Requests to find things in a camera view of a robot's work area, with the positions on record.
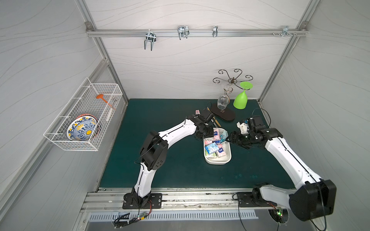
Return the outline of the pink white tissue pack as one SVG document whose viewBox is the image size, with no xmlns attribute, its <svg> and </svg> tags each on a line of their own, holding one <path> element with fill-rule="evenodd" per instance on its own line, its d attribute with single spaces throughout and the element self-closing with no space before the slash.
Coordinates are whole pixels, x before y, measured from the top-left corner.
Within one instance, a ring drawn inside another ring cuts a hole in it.
<svg viewBox="0 0 370 231">
<path fill-rule="evenodd" d="M 218 144 L 217 146 L 218 146 L 217 156 L 218 157 L 225 157 L 226 156 L 226 152 L 223 149 L 223 146 L 221 144 Z"/>
</svg>

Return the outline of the pink Tempo tissue pack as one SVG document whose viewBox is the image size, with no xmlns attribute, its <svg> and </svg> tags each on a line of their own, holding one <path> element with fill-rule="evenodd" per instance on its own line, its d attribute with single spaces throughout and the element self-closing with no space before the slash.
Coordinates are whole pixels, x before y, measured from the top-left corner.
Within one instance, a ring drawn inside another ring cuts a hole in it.
<svg viewBox="0 0 370 231">
<path fill-rule="evenodd" d="M 220 131 L 218 128 L 214 128 L 214 137 L 213 137 L 213 141 L 220 141 L 221 140 L 221 137 L 220 137 Z"/>
</svg>

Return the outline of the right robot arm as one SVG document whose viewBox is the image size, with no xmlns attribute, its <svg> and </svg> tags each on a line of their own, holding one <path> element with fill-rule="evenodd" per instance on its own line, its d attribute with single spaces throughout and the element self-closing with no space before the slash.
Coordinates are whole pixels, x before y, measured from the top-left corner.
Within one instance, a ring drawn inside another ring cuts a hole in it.
<svg viewBox="0 0 370 231">
<path fill-rule="evenodd" d="M 283 189 L 269 183 L 258 184 L 251 193 L 256 203 L 281 205 L 290 209 L 301 221 L 333 213 L 336 185 L 331 180 L 324 180 L 306 165 L 277 129 L 251 130 L 247 135 L 234 131 L 226 141 L 246 149 L 254 144 L 263 145 L 284 168 L 295 186 L 294 189 Z"/>
</svg>

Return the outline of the green white tissue pack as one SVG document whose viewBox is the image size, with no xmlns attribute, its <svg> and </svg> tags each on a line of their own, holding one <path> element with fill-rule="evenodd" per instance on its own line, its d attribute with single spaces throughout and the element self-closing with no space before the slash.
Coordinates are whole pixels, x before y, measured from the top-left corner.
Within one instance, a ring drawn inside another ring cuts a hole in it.
<svg viewBox="0 0 370 231">
<path fill-rule="evenodd" d="M 217 157 L 218 157 L 218 155 L 216 153 L 211 153 L 211 154 L 205 153 L 205 158 L 207 160 L 212 160 L 212 159 L 215 159 Z"/>
</svg>

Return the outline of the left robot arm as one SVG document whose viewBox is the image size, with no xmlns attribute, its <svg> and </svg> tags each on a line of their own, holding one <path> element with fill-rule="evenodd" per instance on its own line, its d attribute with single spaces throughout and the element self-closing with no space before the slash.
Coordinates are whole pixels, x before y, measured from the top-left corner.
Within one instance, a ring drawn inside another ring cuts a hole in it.
<svg viewBox="0 0 370 231">
<path fill-rule="evenodd" d="M 214 134 L 210 124 L 213 114 L 189 115 L 180 124 L 161 132 L 151 131 L 140 150 L 140 171 L 132 190 L 133 200 L 140 206 L 147 204 L 156 171 L 165 163 L 169 148 L 181 139 L 195 134 L 198 138 L 209 138 Z"/>
</svg>

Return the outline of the white oval storage box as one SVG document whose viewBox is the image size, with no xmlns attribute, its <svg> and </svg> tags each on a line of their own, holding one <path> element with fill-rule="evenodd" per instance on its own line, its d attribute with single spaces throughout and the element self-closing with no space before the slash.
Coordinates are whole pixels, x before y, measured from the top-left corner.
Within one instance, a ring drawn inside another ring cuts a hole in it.
<svg viewBox="0 0 370 231">
<path fill-rule="evenodd" d="M 204 158 L 210 165 L 225 165 L 231 158 L 230 143 L 226 141 L 228 132 L 223 128 L 214 128 L 214 136 L 203 139 Z"/>
</svg>

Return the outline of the teal cartoon tissue pack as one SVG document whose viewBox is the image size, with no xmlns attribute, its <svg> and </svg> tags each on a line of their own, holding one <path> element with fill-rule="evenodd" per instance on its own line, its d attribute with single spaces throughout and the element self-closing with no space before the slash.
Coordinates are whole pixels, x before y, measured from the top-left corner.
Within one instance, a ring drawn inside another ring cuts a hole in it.
<svg viewBox="0 0 370 231">
<path fill-rule="evenodd" d="M 220 142 L 223 143 L 228 137 L 228 132 L 225 129 L 219 128 Z"/>
</svg>

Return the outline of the light blue tissue pack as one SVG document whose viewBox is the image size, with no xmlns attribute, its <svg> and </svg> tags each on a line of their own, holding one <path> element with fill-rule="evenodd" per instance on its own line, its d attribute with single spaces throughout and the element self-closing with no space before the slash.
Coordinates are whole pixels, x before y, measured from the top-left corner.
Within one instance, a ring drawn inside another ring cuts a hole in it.
<svg viewBox="0 0 370 231">
<path fill-rule="evenodd" d="M 215 153 L 218 150 L 218 146 L 213 142 L 212 144 L 205 146 L 205 150 L 208 154 Z"/>
</svg>

